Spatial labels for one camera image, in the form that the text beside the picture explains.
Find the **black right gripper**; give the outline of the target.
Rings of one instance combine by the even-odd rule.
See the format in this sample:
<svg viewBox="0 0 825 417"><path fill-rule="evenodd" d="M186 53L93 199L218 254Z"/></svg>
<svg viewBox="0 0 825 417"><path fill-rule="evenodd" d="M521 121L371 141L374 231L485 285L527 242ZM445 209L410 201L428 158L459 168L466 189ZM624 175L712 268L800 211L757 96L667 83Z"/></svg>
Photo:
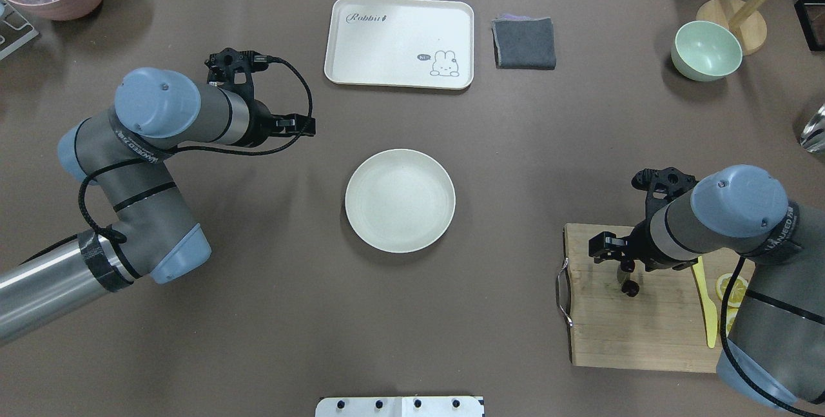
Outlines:
<svg viewBox="0 0 825 417"><path fill-rule="evenodd" d="M697 262L698 256L672 258L658 249L652 240L652 217L670 202L688 193L696 185L696 178L677 168L643 168L631 181L633 188L645 191L645 220L636 224L630 235L619 237L613 232L600 232L587 241L587 255L595 264L607 260L642 261L645 272L654 270L683 270Z"/></svg>

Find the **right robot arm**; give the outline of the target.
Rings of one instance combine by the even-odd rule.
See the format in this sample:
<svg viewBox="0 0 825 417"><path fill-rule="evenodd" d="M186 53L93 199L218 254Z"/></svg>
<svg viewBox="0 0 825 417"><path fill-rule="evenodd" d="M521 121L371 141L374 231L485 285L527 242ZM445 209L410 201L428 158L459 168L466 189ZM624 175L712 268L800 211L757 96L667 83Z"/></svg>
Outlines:
<svg viewBox="0 0 825 417"><path fill-rule="evenodd" d="M696 179L677 168L645 168L632 186L646 194L645 219L627 236L590 238L594 262L636 262L646 271L695 267L729 249L754 271L731 327L720 323L717 373L760 404L804 415L823 404L824 217L790 199L763 168L735 165Z"/></svg>

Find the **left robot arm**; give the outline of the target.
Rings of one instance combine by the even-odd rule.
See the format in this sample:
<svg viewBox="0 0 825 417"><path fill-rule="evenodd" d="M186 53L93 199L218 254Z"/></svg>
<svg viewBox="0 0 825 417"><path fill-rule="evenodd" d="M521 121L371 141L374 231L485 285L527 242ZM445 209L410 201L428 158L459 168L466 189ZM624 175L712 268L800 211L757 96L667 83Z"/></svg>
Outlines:
<svg viewBox="0 0 825 417"><path fill-rule="evenodd" d="M257 100L253 76L285 59L224 49L197 83L173 70L130 71L111 108L80 122L59 141L62 167L77 179L86 229L2 276L2 345L59 319L142 276L156 283L200 267L211 249L169 172L186 151L260 156L271 137L313 136L316 121L276 115Z"/></svg>

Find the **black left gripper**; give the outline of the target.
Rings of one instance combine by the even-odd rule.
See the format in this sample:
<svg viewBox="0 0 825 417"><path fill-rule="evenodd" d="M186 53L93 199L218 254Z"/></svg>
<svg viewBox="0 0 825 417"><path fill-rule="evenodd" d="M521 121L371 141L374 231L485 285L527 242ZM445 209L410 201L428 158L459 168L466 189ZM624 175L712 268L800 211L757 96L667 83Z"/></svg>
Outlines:
<svg viewBox="0 0 825 417"><path fill-rule="evenodd" d="M315 136L314 117L274 115L268 107L255 99L251 74L268 69L282 59L262 55L257 51L223 49L212 53L204 61L209 68L207 82L221 90L229 103L229 123L221 137L215 140L224 146L251 148L259 146L271 136Z"/></svg>

